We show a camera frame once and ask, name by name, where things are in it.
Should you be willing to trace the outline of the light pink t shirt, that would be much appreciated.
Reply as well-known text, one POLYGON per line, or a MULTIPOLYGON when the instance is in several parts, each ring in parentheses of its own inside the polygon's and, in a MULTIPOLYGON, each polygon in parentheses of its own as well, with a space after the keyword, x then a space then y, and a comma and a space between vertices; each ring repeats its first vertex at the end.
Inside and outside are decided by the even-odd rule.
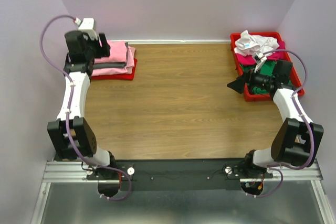
POLYGON ((95 59, 98 63, 126 63, 128 50, 124 41, 107 41, 110 46, 110 56, 95 59))

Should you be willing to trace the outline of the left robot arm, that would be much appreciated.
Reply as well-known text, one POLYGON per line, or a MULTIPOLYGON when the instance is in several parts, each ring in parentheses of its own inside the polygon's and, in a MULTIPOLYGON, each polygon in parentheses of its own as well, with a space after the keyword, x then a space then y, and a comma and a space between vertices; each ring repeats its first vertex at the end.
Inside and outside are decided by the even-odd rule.
POLYGON ((95 134, 85 119, 85 103, 95 59, 107 57, 110 47, 103 33, 79 28, 65 33, 68 48, 62 69, 66 81, 64 99, 56 120, 47 132, 59 158, 80 159, 92 168, 116 168, 111 152, 97 145, 95 134))

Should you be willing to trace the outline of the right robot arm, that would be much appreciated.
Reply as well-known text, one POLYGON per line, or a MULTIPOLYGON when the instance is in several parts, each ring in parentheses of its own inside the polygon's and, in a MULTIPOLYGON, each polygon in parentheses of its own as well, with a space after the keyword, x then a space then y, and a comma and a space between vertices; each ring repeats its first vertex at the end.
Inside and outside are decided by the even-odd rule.
POLYGON ((295 86, 289 83, 291 70, 292 62, 278 60, 271 76, 251 69, 227 84, 240 94, 245 86, 266 90, 283 120, 270 148, 251 150, 246 154, 242 164, 245 171, 265 172, 278 166, 300 170, 314 162, 324 129, 305 113, 295 86))

